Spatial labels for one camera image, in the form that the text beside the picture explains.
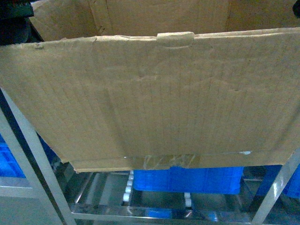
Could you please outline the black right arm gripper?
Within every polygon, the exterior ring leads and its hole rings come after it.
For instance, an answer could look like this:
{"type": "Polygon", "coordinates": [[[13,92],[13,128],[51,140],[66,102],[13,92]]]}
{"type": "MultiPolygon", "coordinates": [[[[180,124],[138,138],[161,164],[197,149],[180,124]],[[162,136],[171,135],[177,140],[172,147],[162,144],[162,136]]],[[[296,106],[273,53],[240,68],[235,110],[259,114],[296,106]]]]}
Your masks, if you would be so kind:
{"type": "Polygon", "coordinates": [[[300,0],[296,0],[292,7],[292,11],[295,16],[300,16],[300,0]]]}

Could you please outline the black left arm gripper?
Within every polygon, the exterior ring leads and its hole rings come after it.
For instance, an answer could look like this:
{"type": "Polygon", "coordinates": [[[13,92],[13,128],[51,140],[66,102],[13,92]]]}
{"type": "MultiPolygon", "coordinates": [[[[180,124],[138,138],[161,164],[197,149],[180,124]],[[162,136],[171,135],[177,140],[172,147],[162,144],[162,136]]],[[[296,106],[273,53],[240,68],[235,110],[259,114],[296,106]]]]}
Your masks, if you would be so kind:
{"type": "Polygon", "coordinates": [[[0,45],[43,42],[30,18],[34,16],[33,0],[0,2],[0,45]]]}

